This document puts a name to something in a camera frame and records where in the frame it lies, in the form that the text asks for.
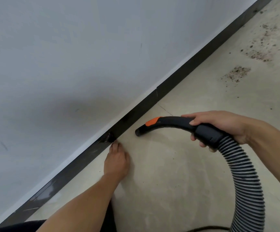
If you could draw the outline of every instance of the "vacuum handle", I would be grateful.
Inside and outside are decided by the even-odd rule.
[[[135,133],[137,136],[142,136],[159,128],[183,129],[192,133],[196,139],[213,149],[217,149],[220,140],[226,136],[230,136],[211,124],[190,125],[189,123],[192,120],[193,118],[180,116],[156,117],[136,129]]]

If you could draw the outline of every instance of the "skirting board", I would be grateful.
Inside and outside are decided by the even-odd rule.
[[[215,50],[227,41],[238,29],[246,24],[256,13],[265,7],[271,0],[257,0],[243,14],[236,18],[223,31],[221,31],[213,40],[203,47],[197,54],[190,58],[183,66],[176,70],[170,77],[162,82],[157,88],[136,105],[130,112],[121,118],[107,132],[105,132],[97,141],[89,146],[67,167],[59,172],[51,181],[49,181],[41,190],[32,196],[26,203],[14,211],[6,218],[0,227],[13,225],[26,221],[43,204],[51,199],[60,191],[71,179],[82,171],[93,159],[95,159],[109,144],[125,132],[135,121],[144,115],[170,90],[188,76],[196,67],[206,60]]]

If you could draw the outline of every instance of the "beige tile floor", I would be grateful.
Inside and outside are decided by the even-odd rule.
[[[213,109],[262,119],[280,129],[280,0],[273,0],[119,137],[132,158],[130,174],[113,198],[119,232],[179,232],[231,224],[234,186],[221,155],[199,148],[182,130],[134,135],[153,117]],[[265,231],[280,231],[280,183],[248,146],[244,149],[264,189]],[[102,175],[107,152],[29,220],[48,218],[93,185]]]

